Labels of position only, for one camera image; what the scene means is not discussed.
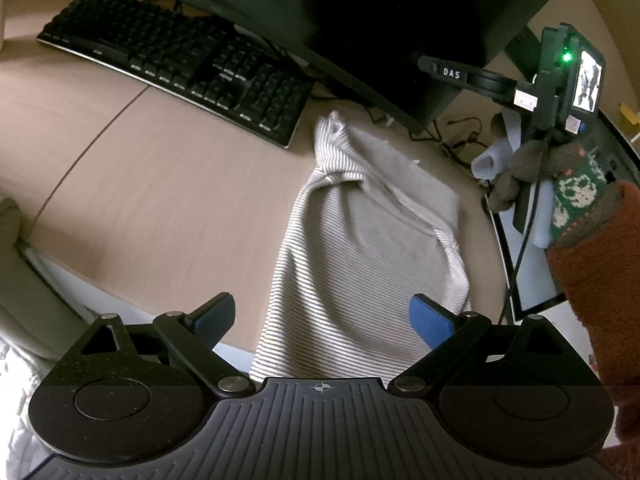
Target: black monitor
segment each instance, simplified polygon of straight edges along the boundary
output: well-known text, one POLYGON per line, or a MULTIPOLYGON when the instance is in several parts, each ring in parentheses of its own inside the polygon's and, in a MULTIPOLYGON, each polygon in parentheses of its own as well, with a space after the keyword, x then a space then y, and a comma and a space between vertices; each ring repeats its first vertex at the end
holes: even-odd
POLYGON ((181 0, 306 59, 414 132, 459 90, 416 54, 484 66, 548 0, 181 0))

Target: circular pad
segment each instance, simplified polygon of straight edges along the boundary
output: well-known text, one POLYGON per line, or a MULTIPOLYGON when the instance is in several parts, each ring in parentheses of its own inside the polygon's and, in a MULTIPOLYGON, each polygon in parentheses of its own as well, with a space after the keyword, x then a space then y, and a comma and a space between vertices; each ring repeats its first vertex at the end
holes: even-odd
POLYGON ((149 390, 133 379, 100 379, 76 394, 76 408, 89 418, 119 420, 135 415, 149 402, 149 390))
POLYGON ((560 386, 529 381, 519 386, 497 386, 494 402, 507 415, 522 420, 549 420, 569 407, 569 397, 560 386))

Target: yellow object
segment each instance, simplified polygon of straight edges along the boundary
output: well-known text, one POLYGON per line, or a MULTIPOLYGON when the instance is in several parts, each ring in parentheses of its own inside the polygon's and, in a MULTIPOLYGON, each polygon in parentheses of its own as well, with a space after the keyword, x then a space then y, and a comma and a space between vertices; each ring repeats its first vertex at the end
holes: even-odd
POLYGON ((628 121, 627 127, 623 130, 626 130, 633 144, 636 140, 640 140, 640 117, 625 103, 620 103, 620 113, 628 121))
POLYGON ((633 124, 633 126, 638 126, 640 124, 640 118, 629 105, 620 103, 620 113, 622 113, 623 117, 633 124))

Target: desk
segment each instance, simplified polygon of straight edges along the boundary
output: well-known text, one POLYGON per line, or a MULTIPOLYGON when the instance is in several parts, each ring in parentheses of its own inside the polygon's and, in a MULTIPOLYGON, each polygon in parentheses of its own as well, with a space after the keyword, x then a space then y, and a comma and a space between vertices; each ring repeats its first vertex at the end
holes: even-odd
MULTIPOLYGON (((228 290, 238 316, 225 342, 253 351, 289 213, 314 168, 312 129, 330 109, 310 104, 285 151, 149 88, 78 162, 30 243, 148 312, 189 312, 228 290)), ((342 111, 370 123, 355 107, 342 111)), ((474 268, 486 274, 476 285, 494 280, 494 298, 479 303, 499 301, 500 256, 480 190, 432 148, 393 130, 377 133, 412 158, 421 155, 432 173, 437 165, 451 174, 446 181, 456 180, 466 194, 465 249, 471 259, 483 254, 474 268)))
MULTIPOLYGON (((312 128, 330 105, 309 103, 291 149, 281 150, 122 74, 36 44, 40 27, 69 1, 12 0, 0 55, 0 106, 11 121, 0 132, 9 161, 0 159, 0 186, 28 218, 42 208, 25 236, 47 258, 146 312, 188 312, 228 290, 238 318, 224 341, 255 351, 290 208, 314 166, 312 128)), ((492 68, 514 74, 504 56, 492 68)), ((338 108, 458 193, 472 305, 497 317, 504 277, 482 190, 400 126, 377 128, 359 107, 338 108)), ((494 110, 466 92, 443 119, 471 111, 488 125, 494 110)), ((482 138, 490 142, 487 130, 482 138)))
POLYGON ((71 0, 9 0, 0 52, 0 187, 23 233, 65 173, 145 84, 36 43, 71 0))

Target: black keyboard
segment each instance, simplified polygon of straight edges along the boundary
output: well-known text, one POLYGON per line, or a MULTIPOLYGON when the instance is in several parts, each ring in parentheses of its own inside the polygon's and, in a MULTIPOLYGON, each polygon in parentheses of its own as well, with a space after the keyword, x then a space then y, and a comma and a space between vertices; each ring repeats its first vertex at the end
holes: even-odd
POLYGON ((313 81, 233 24, 140 0, 74 0, 38 40, 100 62, 289 146, 313 81))

